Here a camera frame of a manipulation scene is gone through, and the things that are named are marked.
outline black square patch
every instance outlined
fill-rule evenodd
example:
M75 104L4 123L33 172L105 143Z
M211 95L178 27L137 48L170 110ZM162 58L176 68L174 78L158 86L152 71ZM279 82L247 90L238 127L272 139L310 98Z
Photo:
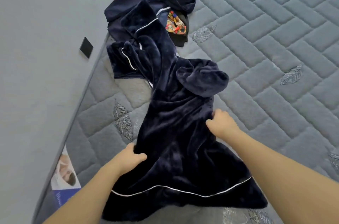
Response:
M89 59L91 56L91 53L93 51L93 46L91 43L88 41L88 39L85 37L84 40L82 41L82 44L80 46L80 51L83 52L83 54Z

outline quilted stitching pattern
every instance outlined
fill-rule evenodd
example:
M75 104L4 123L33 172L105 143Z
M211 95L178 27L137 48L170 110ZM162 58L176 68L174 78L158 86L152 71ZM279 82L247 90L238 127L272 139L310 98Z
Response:
M229 112L254 139L337 181L338 16L339 0L197 0L189 41L178 48L181 57L212 59L229 75L228 87L215 95L215 108ZM193 34L206 25L216 26L212 35L194 42ZM298 65L299 81L280 85L284 73ZM149 99L144 80L114 80L104 50L66 142L82 185L129 142L116 124L116 101L126 108L136 139ZM272 207L266 211L281 223ZM227 219L223 209L186 206L161 209L143 223L159 218L220 224Z

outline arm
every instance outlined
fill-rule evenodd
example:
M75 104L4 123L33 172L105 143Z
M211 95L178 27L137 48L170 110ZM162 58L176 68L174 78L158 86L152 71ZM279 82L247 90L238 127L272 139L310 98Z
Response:
M339 184L242 132L220 109L207 127L228 143L251 171L284 223L339 223Z
M128 144L44 224L99 223L115 182L121 175L131 171L147 158L144 153L133 153L133 147L134 144Z

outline mattress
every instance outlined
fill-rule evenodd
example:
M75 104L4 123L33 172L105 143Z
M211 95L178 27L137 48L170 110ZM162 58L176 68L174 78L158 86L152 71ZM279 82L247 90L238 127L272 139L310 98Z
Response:
M230 77L214 107L264 145L339 181L339 0L197 0L189 23L179 56L211 59ZM145 80L114 79L103 47L66 137L82 186L137 141L150 95ZM34 223L54 211L47 186ZM141 223L273 222L282 223L271 205L187 205L168 206Z

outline clothing pile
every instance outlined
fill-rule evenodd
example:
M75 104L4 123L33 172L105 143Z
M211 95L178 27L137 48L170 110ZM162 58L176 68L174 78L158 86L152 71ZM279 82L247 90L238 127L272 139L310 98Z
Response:
M184 59L187 14L196 0L114 0L105 10L115 78L144 78L152 96L135 153L147 160L121 176L103 218L140 221L166 205L264 208L267 201L244 163L216 141L205 122L226 73L205 59Z

